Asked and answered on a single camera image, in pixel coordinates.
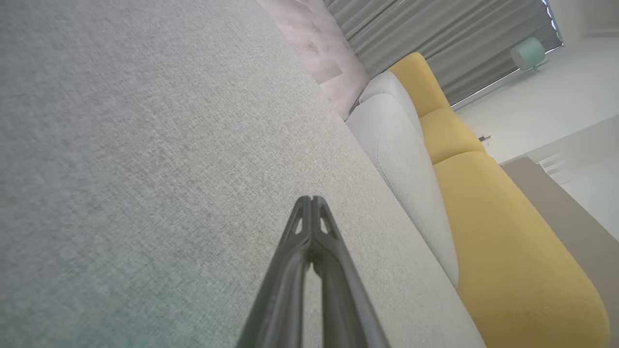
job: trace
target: sofa backrest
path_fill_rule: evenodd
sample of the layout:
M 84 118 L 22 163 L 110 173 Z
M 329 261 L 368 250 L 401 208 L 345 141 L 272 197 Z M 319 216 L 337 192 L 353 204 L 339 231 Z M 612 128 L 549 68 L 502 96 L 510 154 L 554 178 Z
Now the sofa backrest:
M 362 102 L 346 122 L 454 286 L 454 241 L 430 156 L 400 103 L 390 94 Z
M 417 134 L 419 134 L 419 137 L 423 141 L 422 125 L 419 122 L 419 115 L 417 115 L 415 105 L 410 99 L 409 93 L 393 72 L 385 71 L 374 76 L 363 90 L 363 93 L 359 97 L 359 102 L 363 103 L 378 94 L 390 94 L 397 100 L 404 111 L 406 111 L 406 115 L 409 117 L 413 126 L 415 126 Z
M 304 194 L 329 203 L 393 347 L 483 346 L 255 0 L 8 0 L 0 32 L 4 346 L 235 346 Z M 316 347 L 312 272 L 306 288 Z

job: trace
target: yellow sofa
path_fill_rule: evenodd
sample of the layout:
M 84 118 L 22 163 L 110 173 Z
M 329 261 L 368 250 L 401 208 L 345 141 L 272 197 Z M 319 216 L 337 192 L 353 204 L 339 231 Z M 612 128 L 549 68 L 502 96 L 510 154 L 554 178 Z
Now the yellow sofa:
M 460 272 L 488 347 L 606 347 L 597 290 L 546 221 L 451 110 L 423 56 L 389 68 L 420 117 Z

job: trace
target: lamp shade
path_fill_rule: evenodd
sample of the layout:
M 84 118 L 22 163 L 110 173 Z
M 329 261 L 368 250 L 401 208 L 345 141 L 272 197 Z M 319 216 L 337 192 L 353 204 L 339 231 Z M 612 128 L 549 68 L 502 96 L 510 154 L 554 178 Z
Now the lamp shade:
M 514 63 L 522 70 L 534 67 L 543 61 L 545 56 L 542 43 L 534 37 L 530 37 L 511 49 L 511 57 Z

